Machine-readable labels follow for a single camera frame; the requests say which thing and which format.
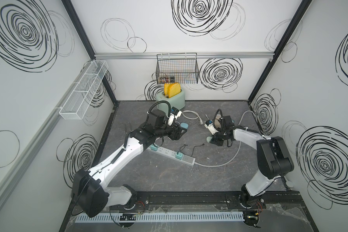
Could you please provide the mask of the teal charger with lilac cable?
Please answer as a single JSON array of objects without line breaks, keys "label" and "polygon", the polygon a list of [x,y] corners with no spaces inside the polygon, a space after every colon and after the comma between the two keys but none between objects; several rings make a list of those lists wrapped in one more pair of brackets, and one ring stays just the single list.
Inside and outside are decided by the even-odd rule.
[{"label": "teal charger with lilac cable", "polygon": [[151,145],[151,146],[150,146],[150,149],[151,149],[152,151],[157,151],[157,150],[158,150],[158,147],[156,147],[155,145]]}]

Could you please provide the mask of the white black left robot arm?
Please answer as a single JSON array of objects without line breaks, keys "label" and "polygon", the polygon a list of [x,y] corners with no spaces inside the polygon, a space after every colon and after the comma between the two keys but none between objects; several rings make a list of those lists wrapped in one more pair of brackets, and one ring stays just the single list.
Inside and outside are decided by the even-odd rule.
[{"label": "white black left robot arm", "polygon": [[88,217],[95,217],[106,207],[135,207],[136,191],[124,184],[109,187],[109,183],[131,160],[143,153],[157,139],[179,140],[187,129],[177,119],[182,111],[168,101],[154,103],[147,118],[137,129],[126,133],[123,145],[108,158],[89,170],[80,169],[73,178],[72,200]]}]

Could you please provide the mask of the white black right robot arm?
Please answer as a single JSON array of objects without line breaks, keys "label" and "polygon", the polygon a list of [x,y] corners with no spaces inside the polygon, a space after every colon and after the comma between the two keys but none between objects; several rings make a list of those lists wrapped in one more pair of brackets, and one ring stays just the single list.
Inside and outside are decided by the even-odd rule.
[{"label": "white black right robot arm", "polygon": [[218,109],[215,116],[205,122],[212,134],[209,143],[222,146],[224,141],[238,141],[257,152],[258,171],[244,184],[239,195],[240,204],[250,208],[261,195],[279,178],[294,170],[293,160],[282,137],[270,137],[247,127],[235,125],[230,116]]}]

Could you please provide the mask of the teal charger with black cable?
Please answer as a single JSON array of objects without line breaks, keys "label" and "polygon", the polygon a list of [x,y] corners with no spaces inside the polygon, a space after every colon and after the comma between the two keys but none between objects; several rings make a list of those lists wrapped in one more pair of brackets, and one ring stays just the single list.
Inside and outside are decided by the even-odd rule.
[{"label": "teal charger with black cable", "polygon": [[182,152],[179,152],[179,151],[175,154],[175,158],[178,160],[182,160],[183,156],[184,156],[184,154]]}]

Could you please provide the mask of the mint green earbud case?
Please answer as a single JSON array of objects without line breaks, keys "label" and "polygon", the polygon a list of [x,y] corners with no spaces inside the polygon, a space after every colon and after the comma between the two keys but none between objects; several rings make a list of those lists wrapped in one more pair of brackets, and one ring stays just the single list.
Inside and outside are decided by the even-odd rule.
[{"label": "mint green earbud case", "polygon": [[212,140],[212,137],[211,137],[211,136],[208,136],[208,137],[206,138],[206,141],[207,141],[208,143],[211,143],[211,140]]}]

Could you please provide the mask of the blue earbud case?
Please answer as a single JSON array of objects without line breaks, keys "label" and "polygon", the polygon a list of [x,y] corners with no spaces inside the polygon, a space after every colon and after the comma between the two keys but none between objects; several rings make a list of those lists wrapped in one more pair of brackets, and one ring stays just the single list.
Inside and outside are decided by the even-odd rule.
[{"label": "blue earbud case", "polygon": [[181,123],[180,126],[181,126],[181,128],[186,129],[186,130],[187,130],[188,127],[189,127],[188,124],[187,124],[187,123],[184,123],[184,122]]}]

